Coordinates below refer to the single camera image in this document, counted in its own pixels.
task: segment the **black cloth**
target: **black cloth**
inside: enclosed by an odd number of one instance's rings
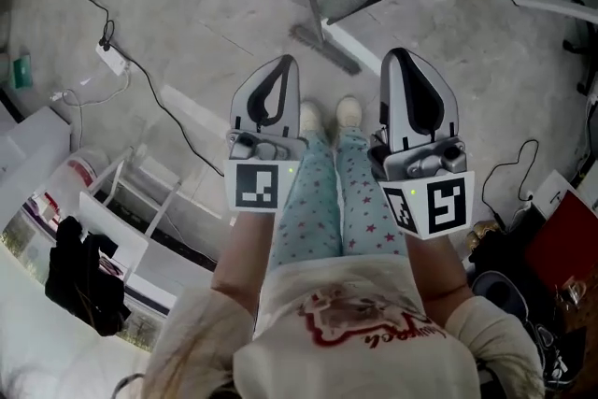
[[[476,272],[473,282],[485,271],[498,271],[517,287],[529,308],[529,321],[543,324],[556,335],[564,334],[564,319],[555,307],[554,292],[547,290],[534,270],[525,261],[525,250],[546,220],[535,207],[530,208],[520,224],[508,234],[487,232],[469,256]]]
[[[100,250],[111,258],[117,245],[105,235],[88,235],[73,217],[61,221],[50,251],[46,296],[91,325],[100,335],[115,335],[131,311],[124,305],[124,283],[99,269]]]

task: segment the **shoe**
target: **shoe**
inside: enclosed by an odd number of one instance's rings
[[[336,120],[340,128],[355,127],[360,128],[362,124],[362,106],[359,105],[357,98],[346,96],[336,107]]]
[[[301,102],[299,110],[299,135],[305,136],[307,132],[320,132],[321,112],[312,102]]]

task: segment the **person's leg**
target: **person's leg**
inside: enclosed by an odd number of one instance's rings
[[[269,271],[341,255],[335,164],[313,104],[301,105],[301,126],[308,147],[275,231]]]
[[[357,100],[341,100],[336,117],[341,128],[336,168],[345,200],[343,254],[406,256],[405,237],[394,224],[382,190],[372,176],[368,143],[359,128],[362,110]]]

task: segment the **light blue pants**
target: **light blue pants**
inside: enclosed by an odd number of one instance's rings
[[[362,131],[345,128],[339,137],[336,168],[345,200],[343,237],[333,154],[320,134],[308,133],[307,141],[309,146],[275,231],[269,270],[353,254],[406,256],[405,237],[397,230],[372,177]]]

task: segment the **gray floor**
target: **gray floor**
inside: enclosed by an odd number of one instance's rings
[[[288,39],[289,26],[306,12],[287,0],[99,1],[116,21],[116,41],[150,71],[197,149],[215,162],[226,155],[221,132],[235,89],[283,52],[299,62],[303,96],[316,99],[328,117],[337,100],[352,93],[365,106],[364,128],[377,126],[377,77],[366,70],[350,78]],[[94,52],[105,20],[100,11],[80,0],[8,4],[9,50],[30,52],[33,61],[34,88],[13,95],[25,111],[49,104],[52,93],[63,88],[76,90],[85,102],[121,86],[122,78]],[[561,47],[565,36],[575,40],[577,29],[583,30],[572,20],[520,9],[510,0],[387,0],[342,25],[380,58],[392,47],[414,50],[448,81],[477,174],[475,220],[489,217],[479,201],[483,179],[497,162],[512,161],[526,138],[541,145],[525,191],[554,168],[565,175],[574,170],[585,99],[575,88],[581,59]],[[53,107],[74,123],[76,145],[77,110],[60,101]],[[151,176],[183,179],[191,201],[176,201],[171,218],[189,244],[218,255],[230,220],[222,180],[189,152],[176,125],[155,106],[145,78],[134,71],[126,93],[85,107],[83,116],[83,145],[99,146],[111,156],[136,145],[136,164]],[[487,199],[507,221],[520,205],[517,188],[531,156],[526,151],[523,166],[505,169],[488,185]]]

